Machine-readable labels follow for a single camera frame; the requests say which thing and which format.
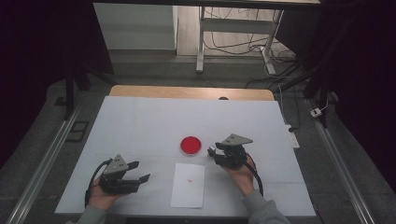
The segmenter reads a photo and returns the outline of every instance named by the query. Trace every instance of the hand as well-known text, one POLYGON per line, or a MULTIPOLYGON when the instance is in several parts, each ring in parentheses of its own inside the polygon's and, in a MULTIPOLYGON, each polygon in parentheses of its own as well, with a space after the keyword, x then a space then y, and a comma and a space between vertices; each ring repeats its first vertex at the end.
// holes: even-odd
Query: hand
MULTIPOLYGON (((247 163, 256 169, 253 160, 247 154, 247 163)), ((241 190, 244 196, 249 195, 254 190, 253 186, 253 173, 245 166, 242 165, 239 169, 234 170, 227 167, 222 167, 230 175, 235 185, 241 190)))
POLYGON ((99 186, 100 177, 96 178, 91 186, 91 197, 88 201, 89 205, 107 211, 113 203, 126 194, 109 194, 105 193, 99 186))

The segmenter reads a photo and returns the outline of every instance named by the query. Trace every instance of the dark floor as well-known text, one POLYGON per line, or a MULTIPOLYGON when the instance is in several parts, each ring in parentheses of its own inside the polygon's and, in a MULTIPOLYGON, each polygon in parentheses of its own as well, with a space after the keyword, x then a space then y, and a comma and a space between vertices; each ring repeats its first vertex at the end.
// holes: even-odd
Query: dark floor
MULTIPOLYGON (((245 88, 252 79, 264 78, 260 60, 206 59, 204 73, 195 74, 192 58, 159 56, 124 57, 113 56, 116 75, 120 84, 245 88)), ((276 68, 282 70, 285 65, 276 68)), ((76 121, 88 121, 91 129, 101 103, 110 91, 110 86, 97 77, 90 76, 92 88, 83 102, 76 121)), ((272 82, 253 82, 249 88, 266 89, 272 82)), ((300 148, 295 150, 308 192, 319 217, 289 217, 291 223, 361 223, 350 197, 344 189, 328 150, 323 144, 315 122, 309 116, 305 99, 301 97, 302 85, 282 94, 282 105, 287 123, 297 128, 295 134, 300 148)), ((32 173, 40 163, 49 144, 64 118, 64 106, 54 105, 58 97, 64 97, 64 82, 52 85, 48 100, 28 134, 14 155, 0 170, 0 223, 6 223, 18 199, 25 190, 32 173)), ((349 172, 372 212, 375 223, 393 224, 396 220, 396 196, 374 164, 334 113, 334 102, 328 106, 329 132, 338 146, 349 172)), ((40 190, 25 223, 65 223, 76 217, 54 215, 54 210, 84 147, 88 133, 83 136, 70 133, 49 175, 40 190)), ((107 223, 125 223, 123 217, 109 216, 107 223)), ((205 219, 129 219, 128 223, 210 223, 205 219)))

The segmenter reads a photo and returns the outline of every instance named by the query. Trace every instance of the gray sleeve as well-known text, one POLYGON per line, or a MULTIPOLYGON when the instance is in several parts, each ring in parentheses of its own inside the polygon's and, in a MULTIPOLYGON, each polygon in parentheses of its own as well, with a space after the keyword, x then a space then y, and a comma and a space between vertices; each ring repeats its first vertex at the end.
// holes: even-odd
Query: gray sleeve
POLYGON ((84 213, 79 218, 78 222, 67 222, 66 224, 100 224, 105 223, 107 212, 99 208, 87 205, 84 213))
POLYGON ((275 202, 266 201, 257 190, 246 196, 243 203, 249 214, 249 224, 290 224, 277 210, 275 202))

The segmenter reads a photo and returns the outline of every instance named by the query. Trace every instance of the red petri dish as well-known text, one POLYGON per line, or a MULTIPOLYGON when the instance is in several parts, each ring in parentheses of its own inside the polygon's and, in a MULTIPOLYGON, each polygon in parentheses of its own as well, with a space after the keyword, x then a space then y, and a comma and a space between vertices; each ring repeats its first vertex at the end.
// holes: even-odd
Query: red petri dish
POLYGON ((201 141, 194 136, 188 136, 181 141, 180 146, 187 155, 194 155, 201 149, 201 141))

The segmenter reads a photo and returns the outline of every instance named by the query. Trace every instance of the metal frame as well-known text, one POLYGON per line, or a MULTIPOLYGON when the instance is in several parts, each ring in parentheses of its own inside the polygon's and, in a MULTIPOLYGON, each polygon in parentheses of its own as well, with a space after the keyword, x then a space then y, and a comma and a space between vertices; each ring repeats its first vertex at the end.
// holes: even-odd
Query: metal frame
MULTIPOLYGON (((314 109, 308 100, 305 100, 305 104, 308 110, 314 109)), ((332 136, 329 131, 323 127, 318 119, 315 119, 315 125, 317 126, 318 132, 322 141, 329 152, 329 156, 332 159, 332 163, 343 182, 346 189, 346 193, 349 195, 353 206, 355 207, 356 213, 363 224, 375 224, 375 220, 371 214, 366 201, 361 196, 361 192, 355 184, 355 181, 350 174, 347 165, 345 164, 341 154, 339 153, 337 145, 332 140, 332 136)))
POLYGON ((318 3, 296 3, 277 1, 257 1, 257 0, 93 0, 94 3, 113 4, 138 4, 138 5, 159 5, 159 6, 186 6, 186 7, 241 7, 260 9, 284 9, 284 10, 333 10, 348 9, 360 0, 352 0, 348 3, 334 4, 333 6, 323 6, 318 3))
POLYGON ((26 219, 33 203, 35 202, 35 198, 38 195, 38 192, 41 190, 41 187, 43 186, 44 181, 46 180, 53 163, 55 162, 59 152, 61 151, 67 134, 69 133, 74 121, 76 120, 76 117, 78 116, 78 113, 81 109, 81 106, 83 105, 86 95, 87 92, 85 91, 81 91, 78 94, 75 110, 70 115, 69 120, 65 120, 62 123, 54 139, 49 145, 49 149, 47 150, 41 162, 38 164, 37 168, 35 169, 35 173, 27 184, 25 190, 23 191, 23 194, 18 200, 17 205, 15 205, 14 210, 12 211, 11 215, 7 220, 7 223, 23 223, 23 221, 26 219))
POLYGON ((265 47, 262 49, 262 57, 269 75, 276 74, 271 63, 269 52, 274 41, 277 27, 279 26, 283 10, 277 11, 273 21, 250 21, 234 19, 205 18, 205 7, 201 7, 199 43, 197 52, 196 73, 204 72, 204 32, 242 33, 268 35, 265 47))

